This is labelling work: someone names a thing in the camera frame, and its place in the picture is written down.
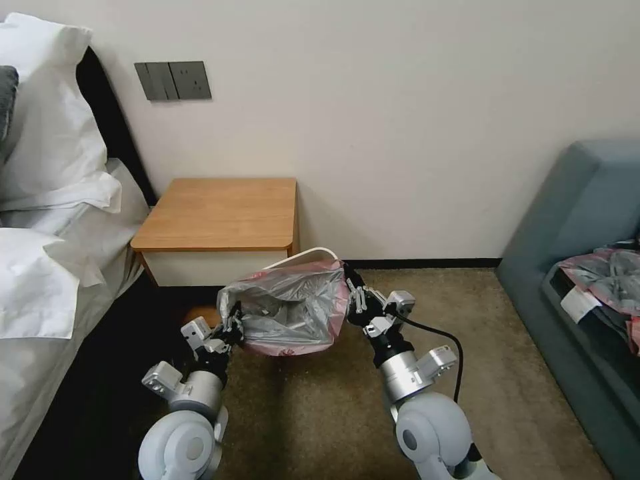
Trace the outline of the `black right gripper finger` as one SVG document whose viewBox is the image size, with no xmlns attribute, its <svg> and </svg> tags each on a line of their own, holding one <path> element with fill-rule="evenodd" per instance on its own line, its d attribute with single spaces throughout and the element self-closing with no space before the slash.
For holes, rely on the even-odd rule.
<svg viewBox="0 0 640 480">
<path fill-rule="evenodd" d="M 349 304 L 347 316 L 360 315 L 366 311 L 366 299 L 364 293 L 365 282 L 362 276 L 352 267 L 344 267 L 345 282 L 349 290 Z"/>
<path fill-rule="evenodd" d="M 371 287 L 364 287 L 363 294 L 365 300 L 363 305 L 363 316 L 366 319 L 385 317 L 387 298 L 384 297 L 380 291 Z"/>
</svg>

